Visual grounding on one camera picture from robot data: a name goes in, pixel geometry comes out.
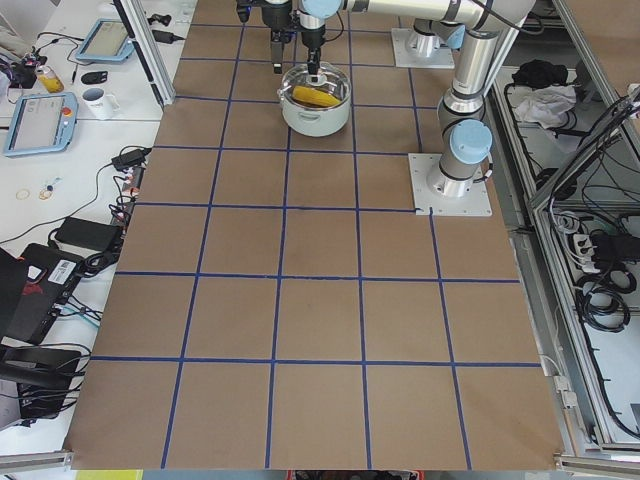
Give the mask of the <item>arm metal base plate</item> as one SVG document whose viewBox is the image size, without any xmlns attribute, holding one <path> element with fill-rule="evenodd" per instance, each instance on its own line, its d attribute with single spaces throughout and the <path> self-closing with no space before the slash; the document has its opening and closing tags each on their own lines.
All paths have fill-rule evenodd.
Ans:
<svg viewBox="0 0 640 480">
<path fill-rule="evenodd" d="M 414 210 L 417 215 L 490 217 L 491 203 L 481 165 L 467 180 L 452 180 L 439 168 L 440 154 L 408 155 Z"/>
<path fill-rule="evenodd" d="M 452 50 L 438 36 L 393 28 L 391 39 L 396 67 L 445 70 L 455 67 Z"/>
</svg>

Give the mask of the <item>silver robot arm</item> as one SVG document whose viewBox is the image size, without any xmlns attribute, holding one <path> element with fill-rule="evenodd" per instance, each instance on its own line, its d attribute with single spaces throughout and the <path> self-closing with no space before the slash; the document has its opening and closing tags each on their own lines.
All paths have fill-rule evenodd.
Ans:
<svg viewBox="0 0 640 480">
<path fill-rule="evenodd" d="M 307 67 L 312 76 L 321 70 L 321 49 L 326 43 L 325 21 L 299 13 L 298 27 L 307 48 Z M 460 49 L 465 27 L 461 24 L 415 19 L 411 29 L 391 31 L 395 65 L 404 68 L 452 68 L 453 50 Z"/>
<path fill-rule="evenodd" d="M 270 29 L 271 61 L 282 71 L 284 45 L 294 33 L 307 48 L 306 70 L 312 80 L 321 72 L 321 49 L 326 43 L 325 23 L 341 12 L 409 15 L 416 33 L 433 33 L 460 51 L 450 88 L 438 107 L 445 145 L 439 162 L 431 167 L 426 183 L 435 194 L 462 198 L 483 177 L 475 174 L 489 155 L 492 134 L 482 122 L 484 89 L 499 37 L 489 18 L 492 1 L 239 1 L 236 11 L 245 22 L 252 9 L 261 10 L 262 22 Z"/>
</svg>

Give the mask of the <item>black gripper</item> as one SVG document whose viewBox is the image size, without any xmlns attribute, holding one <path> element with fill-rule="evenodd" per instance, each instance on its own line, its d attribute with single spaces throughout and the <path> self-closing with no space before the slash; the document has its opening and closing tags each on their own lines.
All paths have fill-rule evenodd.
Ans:
<svg viewBox="0 0 640 480">
<path fill-rule="evenodd" d="M 325 43 L 325 28 L 303 29 L 301 38 L 303 45 L 308 49 L 307 69 L 311 76 L 319 73 L 321 62 L 321 47 Z"/>
<path fill-rule="evenodd" d="M 282 73 L 282 44 L 287 44 L 295 32 L 293 2 L 291 0 L 264 1 L 261 18 L 270 29 L 270 55 L 273 72 Z"/>
</svg>

